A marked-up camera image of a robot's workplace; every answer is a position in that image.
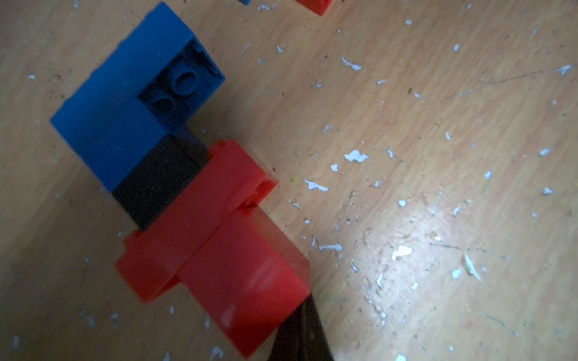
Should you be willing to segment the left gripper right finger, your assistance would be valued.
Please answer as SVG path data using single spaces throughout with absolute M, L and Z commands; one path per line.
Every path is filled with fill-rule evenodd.
M 300 307 L 300 359 L 334 361 L 312 294 Z

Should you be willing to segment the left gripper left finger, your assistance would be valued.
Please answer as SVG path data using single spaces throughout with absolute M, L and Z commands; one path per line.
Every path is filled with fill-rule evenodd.
M 303 302 L 278 328 L 268 361 L 300 361 L 305 354 L 305 308 Z

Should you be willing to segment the red square lego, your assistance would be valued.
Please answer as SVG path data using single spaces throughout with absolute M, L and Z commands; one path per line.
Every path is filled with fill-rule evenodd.
M 245 357 L 311 293 L 309 261 L 259 207 L 233 212 L 178 276 Z
M 313 13 L 322 16 L 325 14 L 332 0 L 296 0 L 296 2 Z

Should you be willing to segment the red long lego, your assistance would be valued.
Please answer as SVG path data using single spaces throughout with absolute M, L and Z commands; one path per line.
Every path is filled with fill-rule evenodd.
M 146 230 L 123 240 L 115 267 L 143 302 L 174 287 L 179 269 L 238 208 L 254 208 L 278 185 L 234 140 L 216 141 L 209 162 Z

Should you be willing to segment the black square lego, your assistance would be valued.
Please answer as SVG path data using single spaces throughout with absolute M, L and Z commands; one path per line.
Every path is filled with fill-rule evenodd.
M 193 134 L 165 135 L 113 190 L 113 197 L 146 230 L 209 162 Z

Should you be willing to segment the blue square lego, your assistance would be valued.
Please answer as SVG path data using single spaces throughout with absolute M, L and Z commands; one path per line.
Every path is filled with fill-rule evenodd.
M 114 115 L 82 144 L 77 154 L 102 185 L 113 192 L 164 138 L 183 147 L 198 165 L 206 163 L 208 149 L 185 123 L 157 116 L 141 105 Z

